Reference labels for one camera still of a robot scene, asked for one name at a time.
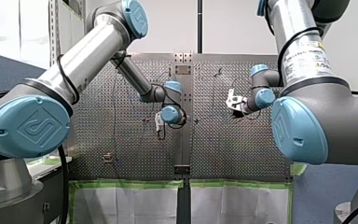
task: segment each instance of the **metal bar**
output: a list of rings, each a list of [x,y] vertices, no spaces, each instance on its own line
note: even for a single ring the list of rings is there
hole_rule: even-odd
[[[311,0],[272,0],[270,18],[275,30],[275,40],[281,53],[285,44],[296,34],[310,27],[316,27]],[[322,46],[318,31],[308,31],[300,35],[283,52],[282,74],[286,87],[313,77],[331,77],[330,65]],[[327,66],[321,69],[320,64]]]
[[[82,92],[125,42],[125,37],[111,21],[99,22],[62,56],[63,71],[77,90]],[[68,103],[73,102],[72,90],[63,80],[57,64],[50,67],[38,81],[55,90]]]
[[[202,53],[202,0],[198,0],[199,1],[199,6],[198,6],[198,50],[197,53]]]

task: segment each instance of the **metal bracket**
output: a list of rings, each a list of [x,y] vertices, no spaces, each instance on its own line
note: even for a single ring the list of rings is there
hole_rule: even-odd
[[[110,152],[108,152],[105,155],[103,155],[103,163],[105,163],[105,164],[113,163],[113,159],[114,159],[114,156]]]
[[[175,66],[176,75],[191,75],[191,65],[176,65]]]
[[[190,175],[190,165],[175,165],[174,173],[176,175]]]

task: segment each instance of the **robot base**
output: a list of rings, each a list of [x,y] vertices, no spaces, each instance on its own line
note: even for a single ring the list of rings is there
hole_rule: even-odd
[[[43,187],[23,159],[0,161],[0,223],[43,224]]]
[[[21,199],[0,203],[0,223],[43,224],[43,184],[36,181]]]

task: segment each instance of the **label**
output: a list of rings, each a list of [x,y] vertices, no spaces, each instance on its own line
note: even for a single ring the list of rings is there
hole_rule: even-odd
[[[333,75],[324,46],[318,41],[299,43],[297,51],[284,57],[283,69],[287,83],[294,79]]]

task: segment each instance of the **white wall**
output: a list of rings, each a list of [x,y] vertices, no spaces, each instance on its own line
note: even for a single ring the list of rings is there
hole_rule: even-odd
[[[86,14],[115,0],[86,0]],[[149,31],[134,41],[130,52],[190,52],[197,49],[196,0],[141,0],[149,21]]]
[[[86,0],[90,13],[114,0]],[[129,51],[197,51],[196,0],[141,0],[150,23],[147,37]],[[203,51],[227,54],[276,54],[273,35],[256,16],[258,1],[204,0]],[[358,0],[351,1],[343,18],[324,40],[335,74],[358,90]]]
[[[334,23],[324,46],[335,75],[358,90],[358,1],[352,0],[344,16]]]
[[[257,2],[205,0],[204,52],[276,54],[273,35],[264,18],[256,16]],[[336,76],[358,90],[358,1],[351,1],[324,44]]]

